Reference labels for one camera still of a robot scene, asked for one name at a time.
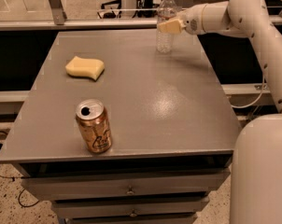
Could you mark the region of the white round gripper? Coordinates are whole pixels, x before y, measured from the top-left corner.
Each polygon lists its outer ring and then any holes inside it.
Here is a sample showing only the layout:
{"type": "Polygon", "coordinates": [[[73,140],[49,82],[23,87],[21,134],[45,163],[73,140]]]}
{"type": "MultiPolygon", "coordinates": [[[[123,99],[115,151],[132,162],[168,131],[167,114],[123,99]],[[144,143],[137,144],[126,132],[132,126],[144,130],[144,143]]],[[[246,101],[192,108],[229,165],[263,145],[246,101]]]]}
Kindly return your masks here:
{"type": "Polygon", "coordinates": [[[178,13],[179,19],[160,22],[157,24],[157,29],[161,33],[171,35],[180,34],[184,29],[191,35],[203,35],[203,14],[205,7],[206,4],[201,4],[182,10],[178,13]]]}

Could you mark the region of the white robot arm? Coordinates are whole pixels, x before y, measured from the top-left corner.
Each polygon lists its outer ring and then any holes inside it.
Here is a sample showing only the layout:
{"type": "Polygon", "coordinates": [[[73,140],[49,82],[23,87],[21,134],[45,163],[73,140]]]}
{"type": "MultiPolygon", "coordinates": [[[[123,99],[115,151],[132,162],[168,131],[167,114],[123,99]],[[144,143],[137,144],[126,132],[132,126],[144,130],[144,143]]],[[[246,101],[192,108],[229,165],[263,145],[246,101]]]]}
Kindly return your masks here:
{"type": "Polygon", "coordinates": [[[202,4],[160,21],[162,33],[245,37],[277,112],[249,122],[237,137],[231,176],[230,224],[282,224],[282,34],[265,0],[202,4]]]}

